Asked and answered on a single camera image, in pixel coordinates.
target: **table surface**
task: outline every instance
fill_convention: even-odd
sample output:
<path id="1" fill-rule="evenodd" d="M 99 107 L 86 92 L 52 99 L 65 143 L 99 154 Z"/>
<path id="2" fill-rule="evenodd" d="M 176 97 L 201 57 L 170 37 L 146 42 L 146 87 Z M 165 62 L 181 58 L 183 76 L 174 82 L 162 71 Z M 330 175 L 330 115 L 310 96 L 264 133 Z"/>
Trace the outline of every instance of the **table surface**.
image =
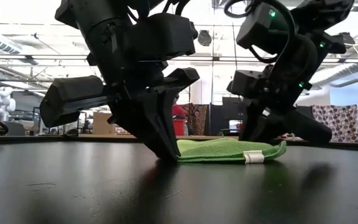
<path id="1" fill-rule="evenodd" d="M 0 145 L 0 223 L 358 224 L 358 151 L 168 165 L 142 144 Z"/>

